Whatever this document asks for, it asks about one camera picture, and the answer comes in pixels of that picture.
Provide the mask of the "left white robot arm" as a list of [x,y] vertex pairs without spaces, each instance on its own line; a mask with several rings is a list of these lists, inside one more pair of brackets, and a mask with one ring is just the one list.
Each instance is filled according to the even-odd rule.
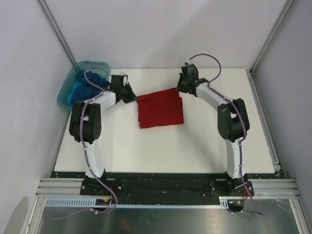
[[82,151],[86,160],[85,174],[95,178],[91,183],[91,190],[97,195],[104,194],[108,183],[101,179],[105,172],[101,161],[98,139],[102,131],[101,114],[119,101],[125,104],[137,100],[126,74],[113,75],[108,89],[100,89],[100,93],[84,101],[73,104],[69,133],[74,140],[82,144]]

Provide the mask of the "red t shirt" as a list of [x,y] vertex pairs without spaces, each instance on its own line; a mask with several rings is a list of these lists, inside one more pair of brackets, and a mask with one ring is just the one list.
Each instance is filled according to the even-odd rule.
[[136,102],[141,129],[184,123],[183,102],[176,88],[141,95]]

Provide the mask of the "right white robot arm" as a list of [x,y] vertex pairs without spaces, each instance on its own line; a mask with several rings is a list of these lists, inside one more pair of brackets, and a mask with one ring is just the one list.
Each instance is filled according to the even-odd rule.
[[243,99],[232,99],[211,86],[205,78],[199,78],[197,66],[185,63],[181,67],[177,91],[195,96],[217,112],[217,129],[225,140],[227,152],[226,175],[231,179],[225,183],[225,191],[229,195],[237,195],[242,191],[242,183],[246,170],[243,165],[243,142],[250,129],[250,122]]

